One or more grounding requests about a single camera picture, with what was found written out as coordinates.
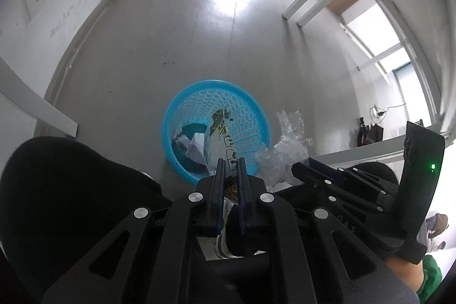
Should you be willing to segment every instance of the person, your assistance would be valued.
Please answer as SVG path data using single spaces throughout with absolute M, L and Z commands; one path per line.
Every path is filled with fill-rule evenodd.
M 295 187 L 278 194 L 292 205 L 306 198 Z M 13 153 L 1 176 L 1 248 L 24 287 L 40 302 L 46 290 L 132 210 L 145 206 L 157 211 L 171 205 L 146 174 L 109 161 L 75 140 L 33 138 Z M 236 208 L 228 218 L 239 220 Z M 205 302 L 242 302 L 205 268 L 201 251 L 192 259 L 199 272 L 192 280 L 210 289 Z M 420 300 L 441 281 L 437 264 L 427 256 L 413 267 L 395 257 L 385 263 L 419 295 L 425 293 Z
M 446 214 L 435 213 L 432 217 L 426 219 L 428 238 L 435 238 L 441 235 L 448 227 L 448 216 Z
M 445 241 L 442 241 L 440 244 L 437 245 L 437 242 L 435 242 L 433 238 L 428 238 L 426 252 L 434 252 L 437 250 L 443 250 L 445 248 L 445 246 L 446 246 Z

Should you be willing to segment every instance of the electrical outlet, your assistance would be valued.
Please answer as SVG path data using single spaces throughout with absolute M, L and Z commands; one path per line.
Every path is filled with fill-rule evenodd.
M 44 7 L 47 0 L 25 0 L 27 9 L 30 14 L 30 19 L 34 18 L 38 12 Z

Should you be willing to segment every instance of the trash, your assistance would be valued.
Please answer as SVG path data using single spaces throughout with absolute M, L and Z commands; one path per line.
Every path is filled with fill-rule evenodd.
M 229 176 L 227 178 L 224 196 L 225 199 L 230 200 L 236 205 L 238 204 L 238 181 L 236 177 Z
M 204 133 L 195 133 L 190 141 L 185 134 L 178 134 L 175 138 L 177 147 L 186 150 L 185 156 L 195 163 L 206 165 L 204 158 Z
M 276 192 L 288 186 L 300 185 L 302 182 L 291 173 L 291 166 L 308 158 L 304 136 L 304 122 L 298 111 L 287 114 L 285 110 L 277 113 L 282 136 L 272 148 L 263 146 L 257 154 L 257 177 L 262 178 L 268 192 Z
M 204 158 L 206 127 L 201 124 L 189 124 L 182 127 L 179 124 L 172 139 L 172 150 L 177 161 L 185 170 L 200 174 L 201 178 L 209 175 Z
M 184 134 L 191 139 L 195 132 L 204 133 L 215 111 L 223 108 L 229 112 L 229 119 L 225 119 L 225 123 L 236 147 L 237 157 L 242 156 L 245 159 L 248 174 L 257 174 L 255 152 L 260 148 L 259 143 L 264 142 L 267 147 L 271 146 L 268 119 L 248 92 L 220 80 L 200 81 L 189 85 L 178 93 L 168 106 L 161 126 L 161 139 L 170 165 L 182 178 L 194 185 L 198 184 L 201 178 L 209 176 L 209 172 L 207 169 L 201 171 L 200 168 L 190 170 L 184 166 L 181 160 L 185 163 L 194 162 L 176 150 L 173 140 L 175 129 L 182 125 Z M 186 132 L 189 126 L 196 125 L 200 126 L 198 130 Z
M 215 174 L 219 158 L 226 160 L 227 171 L 235 170 L 238 157 L 231 135 L 228 132 L 225 120 L 229 119 L 230 113 L 226 108 L 213 113 L 210 125 L 205 133 L 204 156 L 209 174 Z

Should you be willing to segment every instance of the plastic bag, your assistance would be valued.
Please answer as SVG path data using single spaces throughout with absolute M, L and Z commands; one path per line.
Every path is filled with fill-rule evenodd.
M 296 111 L 287 114 L 285 110 L 277 113 L 282 136 L 272 148 L 261 148 L 256 153 L 258 177 L 264 180 L 266 189 L 275 192 L 289 186 L 300 185 L 302 182 L 291 173 L 291 166 L 299 161 L 306 161 L 308 156 L 306 145 L 309 140 L 304 136 L 304 121 Z

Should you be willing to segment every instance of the window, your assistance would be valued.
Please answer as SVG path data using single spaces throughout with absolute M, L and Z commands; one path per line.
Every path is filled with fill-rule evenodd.
M 410 62 L 409 54 L 404 47 L 380 60 L 381 66 L 388 73 Z
M 423 120 L 423 125 L 428 127 L 431 124 L 429 111 L 421 88 L 418 76 L 415 73 L 413 65 L 409 62 L 405 66 L 395 71 L 399 85 L 404 96 L 409 120 L 419 122 Z
M 374 56 L 399 43 L 399 38 L 378 4 L 347 25 Z

